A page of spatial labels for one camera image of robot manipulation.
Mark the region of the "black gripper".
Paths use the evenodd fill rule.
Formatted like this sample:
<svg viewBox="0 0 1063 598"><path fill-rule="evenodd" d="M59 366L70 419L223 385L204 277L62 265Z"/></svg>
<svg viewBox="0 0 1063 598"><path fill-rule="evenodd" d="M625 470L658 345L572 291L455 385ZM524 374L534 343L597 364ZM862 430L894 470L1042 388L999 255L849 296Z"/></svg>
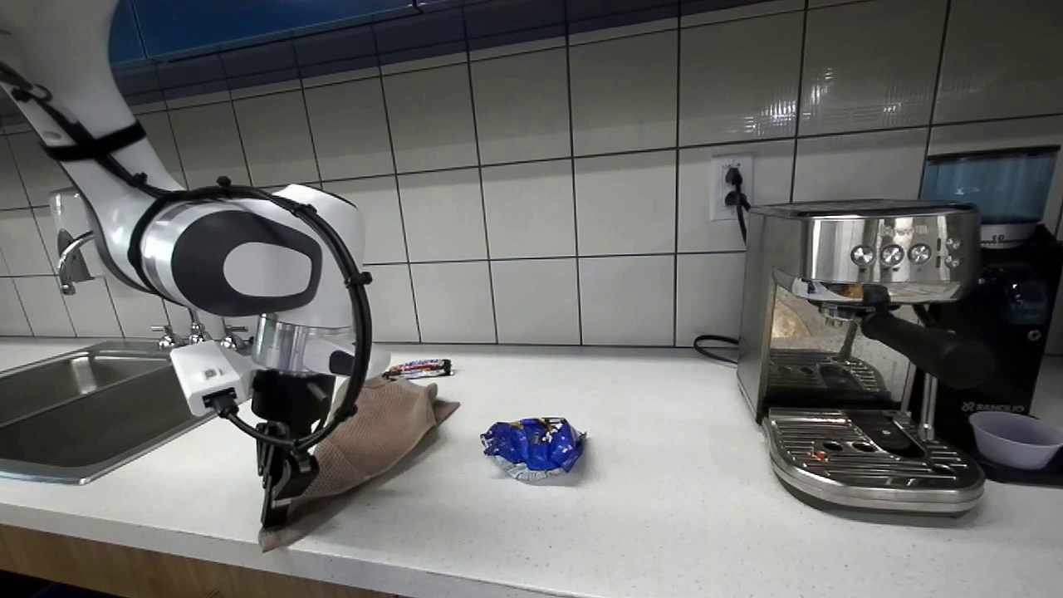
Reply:
<svg viewBox="0 0 1063 598"><path fill-rule="evenodd" d="M320 474L320 459L304 448L278 452L278 440L316 447L333 407L328 376L278 376L258 374L254 379L254 413L258 416L257 473L262 482L262 532L283 523L289 508Z"/></svg>

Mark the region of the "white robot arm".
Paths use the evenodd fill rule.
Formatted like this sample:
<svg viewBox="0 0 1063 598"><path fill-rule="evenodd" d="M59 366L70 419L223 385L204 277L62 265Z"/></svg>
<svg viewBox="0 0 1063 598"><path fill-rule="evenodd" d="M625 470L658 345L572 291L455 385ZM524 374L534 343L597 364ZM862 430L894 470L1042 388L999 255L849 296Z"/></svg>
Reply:
<svg viewBox="0 0 1063 598"><path fill-rule="evenodd" d="M371 364L364 215L346 195L182 188L156 155L111 70L118 0L0 0L0 89L90 213L108 269L220 319L254 343L171 351L186 407L257 440L262 523L283 525L320 482L316 447L351 413Z"/></svg>

